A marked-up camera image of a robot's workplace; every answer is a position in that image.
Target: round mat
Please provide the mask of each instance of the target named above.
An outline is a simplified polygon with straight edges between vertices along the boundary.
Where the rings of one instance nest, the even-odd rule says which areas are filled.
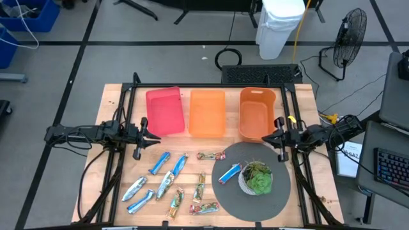
[[[241,220],[259,222],[278,215],[287,204],[291,183],[284,163],[278,162],[277,153],[262,144],[239,142],[226,150],[226,159],[216,161],[212,172],[212,185],[220,205],[232,216]],[[247,195],[238,185],[238,174],[224,185],[219,178],[231,165],[259,160],[272,171],[273,183],[271,193]]]

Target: electric fan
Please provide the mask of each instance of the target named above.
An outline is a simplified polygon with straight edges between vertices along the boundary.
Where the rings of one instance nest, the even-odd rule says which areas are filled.
[[[336,81],[342,81],[345,78],[346,67],[349,66],[355,57],[357,57],[362,41],[364,40],[366,30],[366,13],[360,8],[350,11],[339,28],[337,39],[333,46],[320,50],[320,60],[318,66]],[[322,53],[329,49],[334,49],[334,64],[343,68],[343,78],[338,78],[321,65]]]

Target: candy bar wrapper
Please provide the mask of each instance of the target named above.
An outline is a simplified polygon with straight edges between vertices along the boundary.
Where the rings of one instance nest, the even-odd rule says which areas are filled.
[[[171,209],[166,214],[166,218],[168,218],[169,220],[174,220],[176,212],[178,212],[181,201],[183,200],[184,196],[185,193],[183,189],[178,188],[171,202]]]
[[[213,202],[209,204],[199,205],[190,205],[190,214],[197,215],[197,214],[205,214],[210,212],[215,212],[219,210],[218,202]]]
[[[188,154],[183,154],[179,160],[177,161],[176,165],[174,165],[172,173],[174,174],[174,177],[177,177],[180,173],[180,171],[185,167],[186,160],[189,157]]]
[[[218,153],[198,153],[198,160],[224,160],[226,159],[226,154],[223,152]]]
[[[170,171],[166,173],[164,179],[159,185],[158,192],[156,193],[156,200],[162,198],[162,196],[169,190],[171,185],[173,184],[174,174]]]
[[[128,188],[127,192],[122,197],[122,201],[127,201],[131,199],[141,188],[142,186],[146,183],[148,179],[146,177],[141,176],[135,183]]]
[[[153,191],[152,189],[149,189],[146,192],[146,195],[138,200],[138,202],[136,202],[135,204],[131,204],[127,210],[129,214],[134,214],[135,212],[139,211],[148,201],[150,201],[150,199],[152,199],[152,197],[155,195],[155,191]]]
[[[205,173],[201,172],[201,174],[199,175],[199,183],[197,184],[194,191],[193,202],[200,203],[202,201],[203,191],[205,190],[205,179]]]
[[[160,156],[158,162],[155,164],[153,169],[149,169],[148,171],[152,173],[153,175],[156,175],[159,171],[159,169],[164,165],[165,162],[167,162],[171,158],[171,153],[170,152],[165,152]]]
[[[232,165],[231,169],[227,171],[222,177],[219,178],[219,182],[224,185],[230,178],[232,178],[235,174],[239,173],[242,170],[242,165],[234,164]]]

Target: blue wrapper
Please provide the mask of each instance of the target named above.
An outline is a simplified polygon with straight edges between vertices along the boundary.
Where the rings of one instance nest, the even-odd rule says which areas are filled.
[[[180,173],[180,171],[185,167],[186,160],[189,156],[185,153],[183,154],[179,160],[177,161],[176,165],[174,165],[172,173],[174,174],[174,177],[177,177]]]
[[[219,178],[219,182],[224,185],[228,180],[230,180],[230,178],[239,173],[241,170],[242,165],[240,163],[232,165],[231,169],[229,169],[229,171]]]
[[[138,200],[135,204],[131,204],[127,210],[129,214],[134,214],[135,212],[139,211],[152,197],[155,195],[155,191],[149,189],[146,195]]]
[[[159,169],[164,165],[165,162],[167,162],[171,158],[171,153],[170,152],[164,152],[162,156],[160,156],[159,161],[155,164],[153,169],[148,169],[149,173],[152,173],[153,175],[156,175],[159,171]]]

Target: blue snack bar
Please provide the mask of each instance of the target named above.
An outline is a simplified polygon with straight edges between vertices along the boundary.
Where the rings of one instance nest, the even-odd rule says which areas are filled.
[[[232,165],[231,169],[227,171],[223,176],[219,178],[219,183],[224,185],[230,178],[242,170],[242,165],[240,163]]]

